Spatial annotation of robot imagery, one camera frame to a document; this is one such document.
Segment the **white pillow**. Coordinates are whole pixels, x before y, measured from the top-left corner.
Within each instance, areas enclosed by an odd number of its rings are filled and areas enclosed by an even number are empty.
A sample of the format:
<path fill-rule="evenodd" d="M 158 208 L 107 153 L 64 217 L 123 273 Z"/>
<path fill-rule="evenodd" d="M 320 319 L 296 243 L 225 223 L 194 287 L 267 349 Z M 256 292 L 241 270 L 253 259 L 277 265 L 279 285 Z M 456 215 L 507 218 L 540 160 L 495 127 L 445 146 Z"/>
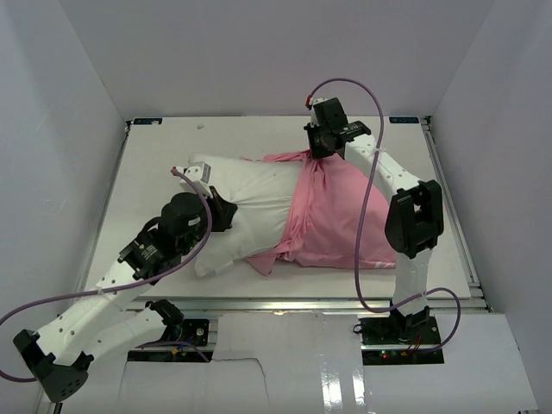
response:
<path fill-rule="evenodd" d="M 279 245 L 285 232 L 303 163 L 238 160 L 193 154 L 188 166 L 205 162 L 210 186 L 236 204 L 233 227 L 213 232 L 196 258 L 195 271 L 203 277 L 222 273 L 234 262 L 263 254 Z"/>

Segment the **pink floral pillowcase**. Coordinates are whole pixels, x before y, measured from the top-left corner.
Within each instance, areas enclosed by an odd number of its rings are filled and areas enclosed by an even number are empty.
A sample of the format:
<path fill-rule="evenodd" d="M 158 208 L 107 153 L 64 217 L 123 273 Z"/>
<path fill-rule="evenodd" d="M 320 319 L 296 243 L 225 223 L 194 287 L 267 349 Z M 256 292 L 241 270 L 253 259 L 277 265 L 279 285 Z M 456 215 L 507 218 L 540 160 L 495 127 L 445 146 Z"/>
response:
<path fill-rule="evenodd" d="M 269 154 L 262 162 L 302 164 L 279 244 L 247 257 L 260 274 L 269 275 L 276 260 L 301 267 L 392 269 L 396 253 L 385 236 L 388 203 L 372 187 L 362 209 L 368 178 L 340 155 L 316 160 L 309 151 Z"/>

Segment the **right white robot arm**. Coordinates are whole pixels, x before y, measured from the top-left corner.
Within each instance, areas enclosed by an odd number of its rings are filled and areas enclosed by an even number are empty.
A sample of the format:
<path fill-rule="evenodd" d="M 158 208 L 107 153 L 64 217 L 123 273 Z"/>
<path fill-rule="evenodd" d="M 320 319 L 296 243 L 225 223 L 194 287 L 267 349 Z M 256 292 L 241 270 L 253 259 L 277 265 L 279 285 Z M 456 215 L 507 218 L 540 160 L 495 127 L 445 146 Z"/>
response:
<path fill-rule="evenodd" d="M 363 122 L 349 121 L 337 98 L 309 97 L 305 106 L 311 155 L 340 155 L 388 203 L 384 232 L 396 253 L 389 331 L 396 342 L 410 343 L 430 319 L 426 289 L 430 257 L 444 231 L 442 187 L 408 172 L 382 148 L 382 135 L 373 135 Z"/>

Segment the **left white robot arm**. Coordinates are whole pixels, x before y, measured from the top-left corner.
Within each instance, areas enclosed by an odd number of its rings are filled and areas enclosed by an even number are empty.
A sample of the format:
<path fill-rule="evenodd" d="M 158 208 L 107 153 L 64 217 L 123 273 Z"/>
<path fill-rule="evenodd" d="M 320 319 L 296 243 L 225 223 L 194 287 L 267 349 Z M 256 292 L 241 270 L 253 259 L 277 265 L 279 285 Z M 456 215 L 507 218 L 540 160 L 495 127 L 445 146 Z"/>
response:
<path fill-rule="evenodd" d="M 237 210 L 215 188 L 204 196 L 176 194 L 120 252 L 90 296 L 42 328 L 15 336 L 16 349 L 51 402 L 70 398 L 87 381 L 90 366 L 110 355 L 184 340 L 185 317 L 166 299 L 148 302 L 123 322 L 112 321 L 156 284 L 157 275 L 189 262 L 207 236 L 231 229 Z"/>

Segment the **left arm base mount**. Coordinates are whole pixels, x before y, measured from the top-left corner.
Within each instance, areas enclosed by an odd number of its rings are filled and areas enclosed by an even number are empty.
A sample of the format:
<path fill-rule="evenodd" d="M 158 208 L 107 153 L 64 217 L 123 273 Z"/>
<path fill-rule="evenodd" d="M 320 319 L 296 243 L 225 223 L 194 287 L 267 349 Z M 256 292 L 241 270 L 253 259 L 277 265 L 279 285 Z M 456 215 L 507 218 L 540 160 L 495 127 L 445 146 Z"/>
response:
<path fill-rule="evenodd" d="M 147 301 L 145 309 L 161 316 L 164 331 L 157 340 L 147 341 L 138 349 L 170 348 L 171 361 L 210 362 L 202 350 L 208 344 L 210 321 L 187 319 L 184 313 L 167 299 Z"/>

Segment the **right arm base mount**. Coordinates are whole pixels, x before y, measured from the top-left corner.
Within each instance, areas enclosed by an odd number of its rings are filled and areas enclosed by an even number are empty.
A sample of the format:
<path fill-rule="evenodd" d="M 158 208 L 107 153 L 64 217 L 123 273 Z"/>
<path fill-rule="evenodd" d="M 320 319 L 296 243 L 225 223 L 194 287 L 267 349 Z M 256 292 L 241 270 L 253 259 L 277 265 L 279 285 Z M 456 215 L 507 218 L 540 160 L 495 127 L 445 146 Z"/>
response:
<path fill-rule="evenodd" d="M 418 325 L 404 333 L 390 317 L 361 318 L 352 328 L 361 339 L 364 367 L 442 365 L 441 349 L 430 351 L 441 344 L 436 319 Z"/>

